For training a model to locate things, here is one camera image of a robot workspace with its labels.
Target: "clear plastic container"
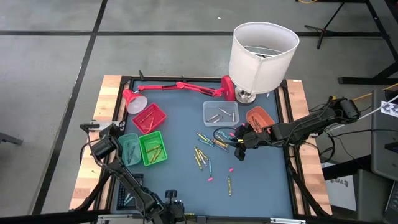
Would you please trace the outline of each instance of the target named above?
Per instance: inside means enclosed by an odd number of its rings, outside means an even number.
[[[206,101],[203,103],[203,122],[206,126],[228,127],[239,123],[235,101]]]

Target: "red lamp head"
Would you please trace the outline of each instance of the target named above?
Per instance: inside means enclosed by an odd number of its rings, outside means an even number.
[[[129,114],[141,112],[148,103],[148,99],[141,94],[133,93],[131,90],[123,90],[123,98],[126,99],[126,109]]]

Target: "gray table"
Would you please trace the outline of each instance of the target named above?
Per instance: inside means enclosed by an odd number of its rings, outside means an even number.
[[[172,85],[173,82],[134,82],[137,85]],[[194,83],[209,88],[219,88],[219,83]],[[197,141],[196,132],[203,132],[209,138],[215,128],[203,124],[203,102],[220,101],[194,91],[145,91],[150,103],[156,103],[167,115],[161,131],[168,159],[153,166],[143,163],[129,167],[135,173],[144,174],[144,186],[164,198],[168,189],[178,190],[178,200],[185,204],[186,213],[216,217],[279,217],[292,218],[292,202],[281,149],[260,147],[246,151],[244,161],[235,158],[233,148],[227,154],[217,147],[210,147]],[[246,112],[255,106],[263,107],[271,118],[278,122],[274,93],[268,98],[258,95],[250,106],[239,106],[240,123],[246,121]],[[129,115],[127,133],[142,133],[131,122]],[[211,157],[214,181],[208,182],[208,169],[201,171],[193,158],[193,147],[198,146]],[[227,176],[231,176],[232,196],[228,195]],[[113,213],[117,211],[112,205]]]

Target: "small bin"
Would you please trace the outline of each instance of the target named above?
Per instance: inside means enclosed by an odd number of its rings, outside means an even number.
[[[159,127],[166,120],[166,117],[166,114],[159,106],[156,103],[152,103],[133,118],[132,122],[143,134],[148,134]]]
[[[138,136],[134,133],[125,134],[118,138],[120,145],[123,147],[122,160],[124,165],[132,166],[140,163],[141,150],[139,146]]]
[[[210,126],[225,127],[225,126],[234,126],[235,124],[238,124],[239,123],[238,104],[235,101],[206,101],[206,102],[204,102],[203,103],[203,122],[208,127],[210,127]]]
[[[160,131],[155,131],[154,133],[141,136],[139,138],[139,145],[141,148],[142,160],[144,161],[145,166],[153,165],[167,159],[166,148],[164,147],[162,134]],[[153,149],[157,146],[159,146],[159,148],[148,152],[149,149]],[[156,159],[151,162],[150,160],[153,156],[155,156],[154,158]]]

